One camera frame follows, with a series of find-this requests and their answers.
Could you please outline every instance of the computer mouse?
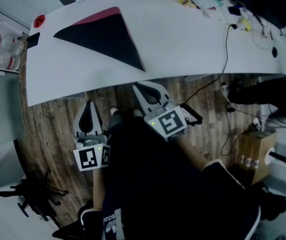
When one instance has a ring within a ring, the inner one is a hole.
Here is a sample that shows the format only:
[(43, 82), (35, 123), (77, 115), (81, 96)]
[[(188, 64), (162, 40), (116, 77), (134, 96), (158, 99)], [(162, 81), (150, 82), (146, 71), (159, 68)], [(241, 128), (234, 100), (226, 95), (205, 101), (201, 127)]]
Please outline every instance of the computer mouse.
[(276, 58), (278, 56), (278, 50), (275, 47), (273, 47), (273, 49), (272, 49), (272, 54), (273, 54), (274, 58)]

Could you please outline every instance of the black cloth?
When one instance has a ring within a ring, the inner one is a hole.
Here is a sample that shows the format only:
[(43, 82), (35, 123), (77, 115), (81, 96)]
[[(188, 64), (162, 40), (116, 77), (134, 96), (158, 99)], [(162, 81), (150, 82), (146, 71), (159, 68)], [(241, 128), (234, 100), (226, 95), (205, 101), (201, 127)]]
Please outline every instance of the black cloth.
[(286, 77), (260, 82), (239, 91), (232, 87), (228, 99), (235, 104), (272, 104), (286, 114)]
[[(175, 141), (164, 142), (139, 117), (111, 134), (107, 189), (99, 212), (107, 240), (116, 239), (117, 209), (127, 240), (247, 237), (259, 205), (220, 162), (197, 170)], [(94, 230), (91, 223), (84, 229)], [(93, 235), (102, 233), (97, 230)]]

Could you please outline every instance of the plastic bottle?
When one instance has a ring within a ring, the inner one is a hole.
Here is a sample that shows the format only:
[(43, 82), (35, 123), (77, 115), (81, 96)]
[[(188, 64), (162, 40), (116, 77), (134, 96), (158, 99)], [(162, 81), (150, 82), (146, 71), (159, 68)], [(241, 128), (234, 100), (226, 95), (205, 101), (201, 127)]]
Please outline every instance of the plastic bottle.
[(21, 64), (21, 58), (17, 55), (10, 55), (7, 51), (0, 51), (0, 68), (17, 71)]
[(20, 56), (24, 48), (24, 43), (17, 40), (11, 34), (0, 35), (0, 51), (8, 52), (10, 55)]

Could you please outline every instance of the shoe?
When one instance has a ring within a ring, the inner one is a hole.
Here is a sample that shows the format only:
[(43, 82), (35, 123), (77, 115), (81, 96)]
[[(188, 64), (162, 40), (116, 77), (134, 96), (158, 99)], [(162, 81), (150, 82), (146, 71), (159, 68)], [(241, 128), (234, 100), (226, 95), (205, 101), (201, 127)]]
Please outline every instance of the shoe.
[(110, 112), (112, 116), (116, 111), (119, 111), (119, 109), (116, 106), (111, 107)]
[(134, 110), (133, 110), (133, 116), (134, 116), (135, 118), (136, 118), (136, 117), (142, 118), (142, 117), (143, 117), (143, 114), (142, 114), (141, 110), (139, 110), (139, 109), (134, 109)]
[(232, 103), (229, 101), (229, 98), (228, 98), (229, 93), (230, 93), (230, 88), (225, 82), (221, 84), (221, 91), (222, 91), (223, 96), (226, 98), (227, 102), (232, 105)]

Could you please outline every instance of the desk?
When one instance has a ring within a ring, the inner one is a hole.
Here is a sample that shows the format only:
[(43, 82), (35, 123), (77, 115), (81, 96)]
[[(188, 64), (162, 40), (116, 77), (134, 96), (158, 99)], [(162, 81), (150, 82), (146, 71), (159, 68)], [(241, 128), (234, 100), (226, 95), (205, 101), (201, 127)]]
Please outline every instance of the desk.
[[(119, 7), (146, 72), (118, 60), (69, 43), (53, 35), (59, 30), (110, 7)], [(26, 88), (28, 105), (108, 86), (136, 81), (199, 74), (223, 69), (228, 23), (236, 16), (217, 12), (224, 20), (205, 18), (201, 10), (183, 7), (174, 0), (85, 0), (46, 15), (39, 28), (38, 45), (28, 49)], [(230, 30), (226, 73), (286, 74), (286, 38), (270, 26), (278, 50), (260, 50), (252, 34)], [(256, 41), (260, 46), (266, 41)]]

